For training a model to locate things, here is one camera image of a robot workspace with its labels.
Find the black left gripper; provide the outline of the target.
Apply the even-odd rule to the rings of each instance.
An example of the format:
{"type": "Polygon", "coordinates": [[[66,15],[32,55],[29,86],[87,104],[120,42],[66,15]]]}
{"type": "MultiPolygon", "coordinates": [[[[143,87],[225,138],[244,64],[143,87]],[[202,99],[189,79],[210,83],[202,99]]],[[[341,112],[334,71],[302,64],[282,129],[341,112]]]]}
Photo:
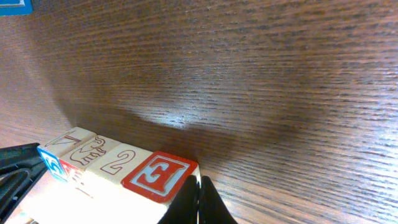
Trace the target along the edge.
{"type": "Polygon", "coordinates": [[[22,202],[47,166],[38,152],[38,143],[1,149],[1,222],[4,223],[22,202]]]}

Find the red E wooden block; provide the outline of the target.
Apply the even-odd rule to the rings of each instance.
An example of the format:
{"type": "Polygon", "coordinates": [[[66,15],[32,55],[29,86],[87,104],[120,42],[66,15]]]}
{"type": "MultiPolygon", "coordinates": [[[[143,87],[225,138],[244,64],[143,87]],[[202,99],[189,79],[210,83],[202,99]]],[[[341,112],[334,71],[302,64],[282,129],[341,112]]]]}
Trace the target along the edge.
{"type": "Polygon", "coordinates": [[[96,135],[81,146],[66,153],[60,158],[60,163],[67,175],[67,182],[77,190],[89,195],[87,181],[85,180],[86,170],[120,144],[119,141],[96,135]]]}

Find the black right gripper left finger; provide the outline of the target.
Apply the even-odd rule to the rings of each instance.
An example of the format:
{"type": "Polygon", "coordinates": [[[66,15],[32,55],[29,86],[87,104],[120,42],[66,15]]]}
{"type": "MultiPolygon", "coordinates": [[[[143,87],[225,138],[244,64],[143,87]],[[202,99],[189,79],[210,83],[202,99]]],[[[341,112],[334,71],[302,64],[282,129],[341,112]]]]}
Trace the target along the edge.
{"type": "Polygon", "coordinates": [[[198,181],[189,175],[158,224],[196,224],[198,213],[198,181]]]}

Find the wooden 5 block red side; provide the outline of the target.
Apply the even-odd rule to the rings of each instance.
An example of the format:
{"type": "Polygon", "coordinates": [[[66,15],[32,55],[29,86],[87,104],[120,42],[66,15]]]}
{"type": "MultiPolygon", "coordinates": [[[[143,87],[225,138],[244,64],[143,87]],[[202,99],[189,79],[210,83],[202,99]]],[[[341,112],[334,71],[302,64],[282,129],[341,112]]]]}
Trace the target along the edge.
{"type": "Polygon", "coordinates": [[[131,194],[135,219],[157,223],[166,213],[189,176],[201,185],[198,163],[162,151],[156,151],[121,180],[131,194]]]}

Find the wooden pineapple block yellow side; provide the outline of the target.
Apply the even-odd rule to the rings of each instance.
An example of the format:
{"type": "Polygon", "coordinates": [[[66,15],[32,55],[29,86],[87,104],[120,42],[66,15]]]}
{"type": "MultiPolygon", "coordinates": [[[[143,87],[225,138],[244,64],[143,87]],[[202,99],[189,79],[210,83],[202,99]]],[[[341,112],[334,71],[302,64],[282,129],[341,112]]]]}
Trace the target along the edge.
{"type": "Polygon", "coordinates": [[[153,152],[129,144],[119,144],[87,168],[83,180],[93,198],[118,194],[121,181],[153,152]]]}

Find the blue 5 wooden block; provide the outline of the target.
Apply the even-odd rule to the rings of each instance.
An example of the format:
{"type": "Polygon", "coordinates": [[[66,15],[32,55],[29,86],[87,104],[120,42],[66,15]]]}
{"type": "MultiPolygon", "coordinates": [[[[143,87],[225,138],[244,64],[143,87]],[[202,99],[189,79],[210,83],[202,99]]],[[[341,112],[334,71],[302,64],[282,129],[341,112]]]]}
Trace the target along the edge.
{"type": "Polygon", "coordinates": [[[60,158],[95,136],[96,133],[92,131],[74,127],[55,139],[39,145],[37,151],[53,177],[66,182],[68,176],[60,163],[60,158]]]}

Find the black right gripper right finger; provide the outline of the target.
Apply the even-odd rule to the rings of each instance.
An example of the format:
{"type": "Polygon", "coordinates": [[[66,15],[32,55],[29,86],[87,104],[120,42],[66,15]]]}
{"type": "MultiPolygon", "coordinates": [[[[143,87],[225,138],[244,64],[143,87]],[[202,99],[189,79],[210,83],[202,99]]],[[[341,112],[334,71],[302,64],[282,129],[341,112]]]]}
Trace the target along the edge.
{"type": "Polygon", "coordinates": [[[237,224],[208,176],[201,177],[199,224],[237,224]]]}

